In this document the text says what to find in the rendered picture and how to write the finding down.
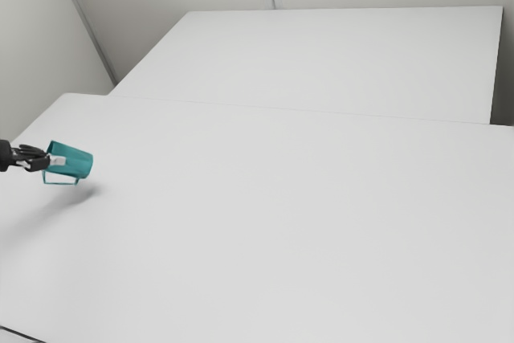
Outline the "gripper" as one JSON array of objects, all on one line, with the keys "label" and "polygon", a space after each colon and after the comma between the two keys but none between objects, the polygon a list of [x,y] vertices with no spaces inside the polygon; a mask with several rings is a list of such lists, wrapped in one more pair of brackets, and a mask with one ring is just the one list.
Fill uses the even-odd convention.
[{"label": "gripper", "polygon": [[[15,158],[33,158],[26,160],[15,160]],[[8,140],[0,139],[0,172],[6,172],[13,165],[22,167],[28,172],[37,172],[48,169],[51,166],[66,165],[66,157],[47,155],[44,150],[32,145],[21,144],[18,147],[11,148]]]}]

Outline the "teal faceted mug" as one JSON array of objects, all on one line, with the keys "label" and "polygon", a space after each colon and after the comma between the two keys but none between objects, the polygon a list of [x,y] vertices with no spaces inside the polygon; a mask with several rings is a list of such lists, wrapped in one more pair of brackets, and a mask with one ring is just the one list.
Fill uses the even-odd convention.
[{"label": "teal faceted mug", "polygon": [[51,141],[47,153],[50,164],[42,172],[47,185],[76,186],[92,170],[93,156],[83,150]]}]

